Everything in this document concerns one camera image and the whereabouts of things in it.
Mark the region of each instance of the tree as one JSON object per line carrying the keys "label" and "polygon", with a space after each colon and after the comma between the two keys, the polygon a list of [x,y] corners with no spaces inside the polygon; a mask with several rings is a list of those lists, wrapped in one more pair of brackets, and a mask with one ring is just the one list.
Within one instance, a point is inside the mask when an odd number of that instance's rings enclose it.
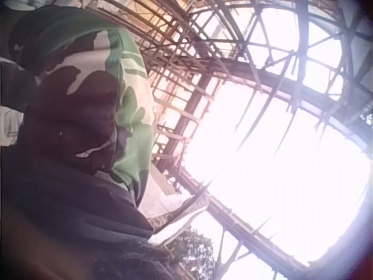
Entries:
{"label": "tree", "polygon": [[215,260],[210,238],[189,227],[167,248],[175,256],[175,261],[183,264],[196,280],[213,279]]}

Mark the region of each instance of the person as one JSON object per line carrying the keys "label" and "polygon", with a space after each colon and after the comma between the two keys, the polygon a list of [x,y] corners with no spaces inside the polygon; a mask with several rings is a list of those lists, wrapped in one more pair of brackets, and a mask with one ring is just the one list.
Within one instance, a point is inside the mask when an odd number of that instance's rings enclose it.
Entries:
{"label": "person", "polygon": [[2,275],[179,279],[137,209],[154,113],[135,42],[88,10],[20,1],[1,7],[1,105],[24,114],[1,147]]}

